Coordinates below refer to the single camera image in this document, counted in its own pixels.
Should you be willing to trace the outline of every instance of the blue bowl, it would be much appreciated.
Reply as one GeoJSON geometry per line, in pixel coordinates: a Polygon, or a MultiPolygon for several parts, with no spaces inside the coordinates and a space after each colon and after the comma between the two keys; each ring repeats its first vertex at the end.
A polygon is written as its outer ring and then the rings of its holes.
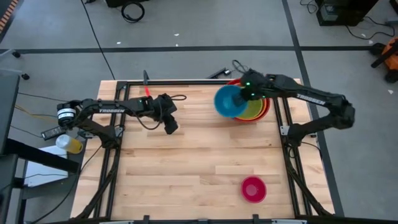
{"type": "Polygon", "coordinates": [[[214,97],[214,106],[217,112],[227,118],[235,118],[246,110],[248,103],[245,102],[241,106],[233,103],[232,97],[239,94],[241,87],[236,85],[226,85],[221,87],[214,97]]]}

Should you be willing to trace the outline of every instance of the gray floor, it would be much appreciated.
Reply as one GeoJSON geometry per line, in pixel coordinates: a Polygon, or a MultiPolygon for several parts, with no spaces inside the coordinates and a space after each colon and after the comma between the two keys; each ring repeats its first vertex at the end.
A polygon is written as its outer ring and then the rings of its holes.
{"type": "MultiPolygon", "coordinates": [[[[345,27],[320,27],[299,0],[288,2],[301,46],[369,45],[350,36],[345,27]]],[[[137,24],[125,23],[116,9],[108,9],[101,0],[86,6],[103,47],[293,46],[281,0],[150,0],[144,3],[145,18],[137,24]]],[[[369,15],[378,22],[396,16],[388,0],[380,0],[369,15]]],[[[352,28],[366,36],[379,30],[390,32],[368,22],[352,28]]],[[[372,41],[389,39],[378,35],[372,41]]],[[[25,0],[0,43],[0,49],[6,48],[96,48],[96,42],[79,0],[25,0]]],[[[223,67],[231,68],[232,59],[264,73],[301,78],[294,51],[130,52],[106,53],[106,57],[117,79],[141,78],[143,69],[152,79],[205,78],[223,67]]],[[[312,86],[345,94],[357,111],[353,128],[325,132],[345,215],[398,220],[394,165],[398,84],[385,83],[385,67],[371,68],[374,57],[365,51],[303,52],[303,57],[312,86]]],[[[25,54],[0,67],[32,76],[21,80],[21,92],[65,100],[93,98],[100,80],[111,79],[97,53],[25,54]]],[[[55,114],[57,102],[19,95],[17,104],[34,113],[55,114]]],[[[53,127],[20,111],[14,112],[12,125],[35,134],[53,127]]],[[[10,138],[35,147],[53,144],[15,129],[10,138]]],[[[29,200],[26,220],[35,220],[56,206],[68,190],[65,185],[58,194],[29,200]]],[[[44,223],[66,220],[72,202],[73,195],[44,223]]]]}

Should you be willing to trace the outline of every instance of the green bowl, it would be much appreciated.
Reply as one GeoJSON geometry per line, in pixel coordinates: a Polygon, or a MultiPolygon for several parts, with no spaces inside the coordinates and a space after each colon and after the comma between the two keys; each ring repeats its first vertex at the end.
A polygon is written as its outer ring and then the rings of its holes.
{"type": "Polygon", "coordinates": [[[262,99],[248,101],[248,107],[246,110],[237,118],[243,120],[250,120],[255,118],[262,110],[262,99]]]}

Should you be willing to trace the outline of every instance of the black metal frame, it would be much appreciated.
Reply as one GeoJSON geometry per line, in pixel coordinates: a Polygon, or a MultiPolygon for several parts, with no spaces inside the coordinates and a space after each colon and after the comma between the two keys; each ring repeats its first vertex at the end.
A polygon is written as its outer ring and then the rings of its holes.
{"type": "MultiPolygon", "coordinates": [[[[147,81],[147,85],[225,85],[229,80],[218,80],[218,79],[207,79],[207,80],[167,80],[167,81],[162,81],[162,80],[148,80],[147,81]]],[[[124,90],[124,100],[128,100],[129,98],[129,94],[130,94],[130,89],[132,86],[138,86],[138,85],[143,85],[143,81],[131,81],[131,82],[125,82],[125,81],[118,81],[117,85],[116,85],[116,92],[115,92],[115,96],[114,99],[120,99],[121,97],[121,92],[122,90],[124,90]]],[[[288,124],[292,124],[292,117],[290,114],[290,109],[289,109],[289,103],[287,102],[287,99],[283,99],[283,104],[284,104],[284,109],[285,109],[285,115],[286,115],[286,119],[287,119],[287,123],[288,124]]],[[[278,99],[274,99],[274,107],[275,107],[275,113],[277,115],[277,124],[278,126],[282,126],[282,115],[280,113],[280,108],[279,108],[279,101],[278,99]]],[[[119,125],[120,126],[124,126],[126,120],[126,115],[122,114],[121,115],[121,120],[119,125]]],[[[114,126],[116,124],[116,115],[112,114],[111,117],[111,122],[110,125],[114,126]]],[[[290,159],[288,152],[288,146],[286,144],[284,144],[284,138],[285,136],[280,135],[280,139],[282,142],[282,148],[283,148],[283,154],[285,157],[285,161],[286,159],[290,159]]],[[[297,148],[294,148],[294,154],[295,154],[295,163],[296,163],[296,167],[298,170],[298,176],[300,177],[300,179],[305,183],[305,179],[304,179],[304,175],[303,175],[303,170],[302,170],[302,163],[300,160],[300,155],[299,155],[299,150],[297,148]]],[[[111,149],[105,149],[105,154],[104,154],[104,159],[103,159],[103,164],[102,164],[102,168],[101,168],[101,175],[99,178],[99,186],[98,188],[103,187],[104,184],[104,180],[106,178],[107,175],[107,170],[108,170],[108,164],[109,164],[109,155],[110,155],[111,149]]],[[[116,174],[117,174],[117,167],[119,165],[119,160],[120,160],[120,150],[117,150],[115,152],[114,155],[114,163],[116,165],[116,174]]],[[[299,203],[297,200],[297,193],[295,190],[295,182],[294,179],[289,175],[289,173],[287,172],[287,176],[288,176],[288,181],[289,181],[289,190],[290,190],[290,195],[291,195],[291,200],[292,200],[292,206],[293,206],[293,210],[294,210],[294,215],[295,217],[300,215],[300,210],[299,210],[299,203]]],[[[112,178],[112,181],[110,182],[110,187],[109,187],[109,196],[108,196],[108,201],[106,204],[106,214],[105,218],[107,220],[111,219],[111,214],[112,214],[112,208],[113,208],[113,199],[114,199],[114,192],[115,192],[115,188],[116,188],[116,178],[117,175],[114,175],[112,178]]],[[[304,199],[304,205],[305,205],[305,214],[306,215],[312,215],[312,211],[311,211],[311,206],[308,202],[307,197],[304,195],[303,193],[303,199],[304,199]]],[[[102,198],[98,200],[98,203],[95,206],[94,209],[94,214],[93,217],[94,218],[100,218],[100,211],[101,211],[101,204],[102,204],[102,198]]],[[[258,216],[254,216],[254,219],[256,219],[256,221],[258,221],[259,223],[270,223],[271,220],[267,219],[267,220],[260,220],[258,219],[258,216]]],[[[254,219],[250,219],[250,220],[228,220],[229,223],[253,223],[254,219]]],[[[218,222],[221,223],[225,223],[227,220],[217,220],[218,222]]],[[[162,223],[178,223],[178,222],[183,222],[183,223],[198,223],[198,220],[164,220],[164,221],[160,221],[157,220],[156,222],[162,222],[162,223]]]]}

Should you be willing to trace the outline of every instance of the black stand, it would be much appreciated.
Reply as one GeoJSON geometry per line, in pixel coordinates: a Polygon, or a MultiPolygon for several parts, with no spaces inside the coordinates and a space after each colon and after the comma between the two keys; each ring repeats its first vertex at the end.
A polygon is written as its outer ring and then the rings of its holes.
{"type": "Polygon", "coordinates": [[[35,147],[28,146],[12,139],[7,139],[4,147],[4,154],[17,154],[22,159],[37,162],[39,164],[64,170],[73,174],[76,174],[79,170],[79,163],[77,162],[41,151],[35,147]]]}

